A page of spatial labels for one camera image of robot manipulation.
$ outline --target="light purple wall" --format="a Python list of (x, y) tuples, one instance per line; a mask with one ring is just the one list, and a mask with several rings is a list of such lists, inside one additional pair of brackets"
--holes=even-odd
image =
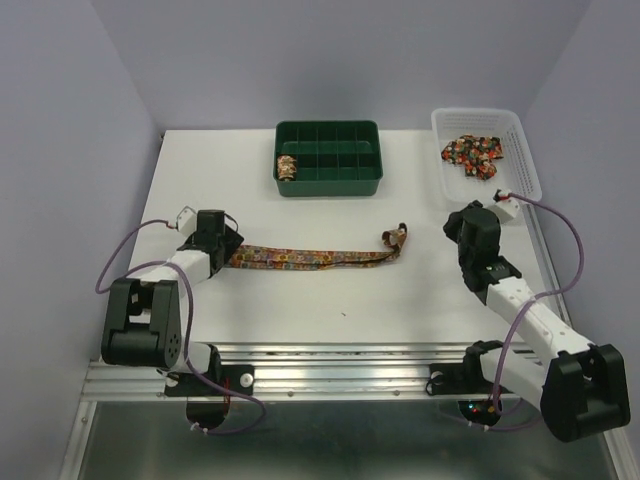
[(0, 65), (0, 478), (53, 479), (158, 132), (85, 0), (0, 2)]
[(589, 0), (93, 0), (162, 128), (524, 114)]
[[(582, 233), (584, 277), (567, 294), (575, 325), (625, 356), (640, 453), (640, 3), (594, 0), (524, 126), (543, 200)], [(576, 268), (566, 228), (542, 216), (561, 282)]]

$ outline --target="white tabletop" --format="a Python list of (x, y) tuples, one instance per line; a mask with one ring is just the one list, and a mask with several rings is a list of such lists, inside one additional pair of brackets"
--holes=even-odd
[[(501, 339), (507, 324), (470, 293), (457, 248), (442, 232), (448, 211), (430, 131), (381, 131), (384, 177), (366, 198), (284, 198), (272, 177), (274, 130), (168, 131), (144, 220), (185, 206), (224, 209), (252, 245), (380, 250), (405, 222), (395, 263), (316, 272), (225, 268), (197, 285), (193, 340), (212, 343), (421, 343)], [(184, 242), (148, 227), (131, 265), (165, 259)], [(503, 228), (502, 253), (534, 291), (543, 280), (524, 222)], [(183, 301), (183, 318), (186, 310)]]

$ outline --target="wire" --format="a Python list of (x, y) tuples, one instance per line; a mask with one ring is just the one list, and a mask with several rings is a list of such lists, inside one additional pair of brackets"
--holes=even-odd
[(232, 217), (231, 215), (229, 215), (228, 213), (225, 213), (225, 214), (224, 214), (224, 216), (225, 216), (227, 219), (231, 220), (233, 223), (235, 223), (235, 225), (236, 225), (236, 229), (235, 229), (235, 231), (236, 231), (236, 233), (238, 233), (238, 229), (240, 228), (240, 225), (238, 225), (238, 222), (236, 221), (236, 219), (235, 219), (235, 218), (233, 218), (233, 217)]
[(516, 330), (518, 329), (518, 327), (520, 326), (520, 324), (524, 320), (524, 317), (526, 316), (526, 314), (529, 311), (529, 309), (538, 300), (540, 300), (541, 298), (550, 297), (550, 296), (553, 296), (553, 295), (562, 295), (563, 293), (568, 292), (569, 290), (571, 290), (573, 287), (576, 286), (576, 284), (580, 280), (580, 277), (582, 277), (582, 271), (584, 270), (584, 246), (582, 244), (582, 239), (580, 238), (580, 234), (578, 233), (578, 230), (576, 229), (576, 227), (573, 225), (573, 223), (571, 223), (571, 221), (563, 213), (559, 212), (555, 208), (549, 207), (547, 205), (543, 205), (542, 203), (540, 203), (540, 202), (538, 202), (536, 200), (531, 200), (531, 199), (523, 197), (522, 195), (519, 195), (517, 193), (509, 193), (507, 195), (507, 198), (508, 197), (512, 197), (512, 198), (515, 198), (517, 200), (521, 200), (523, 202), (529, 203), (529, 204), (534, 205), (534, 206), (536, 206), (538, 208), (546, 210), (547, 212), (553, 213), (557, 217), (560, 217), (560, 219), (569, 227), (569, 230), (571, 230), (571, 233), (573, 234), (573, 236), (574, 236), (574, 238), (576, 240), (576, 244), (578, 245), (579, 260), (578, 260), (578, 270), (576, 271), (576, 274), (573, 277), (573, 279), (566, 286), (558, 288), (557, 290), (548, 290), (546, 292), (541, 292), (541, 293), (536, 294), (531, 300), (527, 301), (522, 306), (522, 308), (518, 312), (518, 315), (516, 316), (515, 320), (511, 324), (511, 328), (509, 329), (509, 332), (507, 333), (507, 336), (504, 339), (504, 343), (502, 344), (502, 350), (500, 351), (500, 358), (498, 359), (498, 365), (496, 367), (496, 376), (495, 376), (495, 379), (493, 381), (493, 390), (491, 392), (491, 397), (493, 398), (493, 406), (496, 409), (496, 412), (498, 412), (498, 415), (502, 415), (502, 416), (509, 415), (509, 414), (513, 413), (516, 410), (516, 408), (518, 408), (518, 406), (520, 405), (520, 403), (519, 403), (518, 405), (513, 407), (511, 410), (503, 411), (503, 410), (500, 409), (499, 404), (498, 404), (498, 400), (500, 399), (500, 380), (502, 378), (502, 371), (504, 370), (504, 364), (505, 364), (505, 361), (506, 361), (506, 358), (507, 358), (507, 352), (509, 351), (509, 346), (511, 345), (511, 342), (513, 341), (513, 337), (514, 337), (514, 335), (516, 333)]
[(104, 268), (100, 272), (100, 276), (98, 276), (98, 281), (96, 282), (96, 287), (95, 287), (95, 292), (98, 295), (102, 295), (103, 293), (107, 293), (109, 291), (109, 288), (111, 288), (111, 287), (102, 288), (100, 285), (102, 284), (102, 281), (104, 280), (104, 277), (107, 274), (107, 271), (109, 271), (109, 268), (111, 268), (111, 264), (113, 263), (113, 261), (116, 259), (116, 257), (120, 253), (120, 250), (122, 250), (122, 247), (124, 247), (125, 244), (129, 241), (129, 239), (131, 237), (133, 237), (136, 233), (138, 233), (138, 231), (142, 230), (144, 227), (146, 227), (148, 225), (153, 225), (155, 223), (162, 223), (167, 228), (172, 229), (171, 224), (167, 220), (161, 220), (161, 219), (157, 218), (155, 220), (147, 220), (146, 222), (142, 222), (136, 228), (134, 228), (129, 233), (127, 233), (127, 235), (120, 241), (120, 243), (118, 244), (116, 249), (113, 251), (113, 253), (109, 257), (109, 260), (107, 260), (107, 263), (105, 263)]
[[(109, 260), (107, 260), (107, 263), (105, 264), (104, 268), (100, 272), (100, 276), (98, 277), (98, 281), (96, 282), (96, 286), (95, 286), (95, 292), (97, 294), (101, 295), (101, 294), (107, 293), (109, 291), (110, 287), (106, 287), (106, 288), (102, 288), (101, 287), (102, 281), (104, 280), (104, 277), (107, 274), (107, 271), (109, 270), (109, 267), (111, 266), (111, 264), (113, 263), (115, 258), (118, 256), (118, 253), (120, 253), (120, 250), (122, 250), (122, 248), (127, 243), (127, 241), (131, 237), (133, 237), (133, 235), (135, 235), (140, 229), (142, 229), (142, 228), (144, 228), (144, 227), (146, 227), (148, 225), (153, 225), (153, 224), (156, 224), (156, 223), (162, 223), (162, 224), (166, 225), (167, 228), (171, 228), (171, 224), (167, 220), (160, 220), (160, 219), (149, 220), (149, 221), (143, 222), (140, 225), (138, 225), (136, 228), (134, 228), (131, 232), (129, 232), (122, 239), (122, 241), (118, 244), (118, 246), (116, 247), (114, 252), (111, 254), (111, 257), (109, 257)], [(187, 292), (187, 300), (188, 300), (187, 330), (186, 330), (185, 338), (184, 338), (184, 360), (185, 360), (185, 363), (186, 363), (187, 367), (191, 371), (191, 373), (193, 373), (193, 375), (196, 378), (198, 378), (202, 383), (204, 383), (205, 385), (211, 387), (212, 389), (216, 390), (217, 392), (221, 393), (222, 395), (225, 395), (225, 396), (228, 396), (228, 397), (236, 397), (236, 398), (240, 398), (240, 399), (247, 400), (249, 402), (255, 403), (256, 405), (258, 405), (260, 407), (260, 410), (261, 410), (260, 416), (257, 418), (257, 420), (255, 420), (253, 423), (251, 423), (249, 425), (246, 425), (244, 427), (240, 427), (240, 428), (236, 428), (236, 429), (232, 429), (232, 430), (224, 430), (224, 431), (221, 431), (221, 432), (219, 432), (217, 430), (208, 430), (206, 428), (201, 428), (198, 424), (193, 424), (192, 428), (198, 429), (198, 430), (200, 430), (201, 432), (203, 432), (203, 433), (205, 433), (207, 435), (225, 436), (225, 435), (235, 435), (235, 434), (238, 434), (238, 433), (244, 433), (244, 432), (246, 432), (248, 430), (251, 430), (252, 428), (256, 427), (267, 416), (267, 407), (265, 406), (265, 404), (262, 401), (260, 401), (257, 398), (255, 398), (255, 397), (252, 397), (250, 395), (245, 395), (245, 394), (239, 393), (239, 392), (234, 392), (233, 390), (229, 390), (227, 388), (221, 387), (220, 385), (212, 382), (207, 377), (205, 377), (203, 374), (198, 372), (198, 370), (196, 370), (196, 368), (191, 363), (191, 360), (189, 360), (189, 341), (191, 339), (191, 328), (193, 326), (194, 301), (193, 301), (193, 289), (191, 288), (191, 284), (189, 283), (189, 278), (187, 277), (187, 274), (184, 272), (184, 270), (182, 270), (182, 268), (180, 268), (180, 266), (176, 265), (175, 263), (164, 262), (164, 261), (161, 261), (161, 260), (155, 260), (155, 261), (152, 261), (152, 262), (143, 263), (141, 265), (138, 265), (137, 267), (133, 267), (131, 270), (129, 270), (127, 273), (125, 273), (124, 276), (126, 277), (128, 275), (131, 275), (131, 274), (133, 274), (135, 272), (138, 272), (140, 270), (143, 270), (145, 268), (155, 267), (155, 266), (164, 266), (164, 267), (169, 267), (169, 268), (175, 270), (175, 272), (180, 276), (180, 279), (184, 282), (185, 290)]]

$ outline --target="black mounting bracket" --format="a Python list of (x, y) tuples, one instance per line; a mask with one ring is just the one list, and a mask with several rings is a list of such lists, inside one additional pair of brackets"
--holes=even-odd
[(429, 395), (472, 395), (491, 393), (493, 383), (482, 375), (480, 356), (497, 348), (502, 342), (476, 342), (465, 351), (461, 363), (432, 363), (429, 366), (431, 380), (427, 385)]
[(612, 345), (560, 352), (551, 360), (540, 411), (553, 435), (570, 442), (631, 420), (624, 360)]
[[(253, 383), (248, 387), (243, 387), (240, 383), (240, 377), (245, 374), (254, 377), (255, 367), (253, 365), (219, 365), (218, 371), (212, 371), (203, 374), (212, 382), (233, 390), (237, 393), (245, 395), (253, 395)], [(164, 394), (167, 397), (222, 397), (222, 393), (213, 390), (205, 385), (195, 375), (191, 373), (175, 373), (169, 374), (169, 378), (175, 380), (177, 384), (173, 387), (165, 386)]]
[[(151, 313), (150, 323), (131, 322), (143, 311)], [(106, 363), (169, 370), (178, 360), (181, 344), (178, 282), (143, 284), (135, 278), (113, 282), (100, 348)]]

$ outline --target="floral ribbon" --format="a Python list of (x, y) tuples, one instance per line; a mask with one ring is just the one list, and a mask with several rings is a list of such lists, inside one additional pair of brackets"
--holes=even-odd
[(371, 268), (396, 260), (407, 240), (407, 226), (401, 223), (395, 230), (382, 233), (388, 252), (351, 252), (323, 250), (291, 250), (288, 248), (241, 245), (228, 266), (274, 270), (326, 270), (334, 267)]

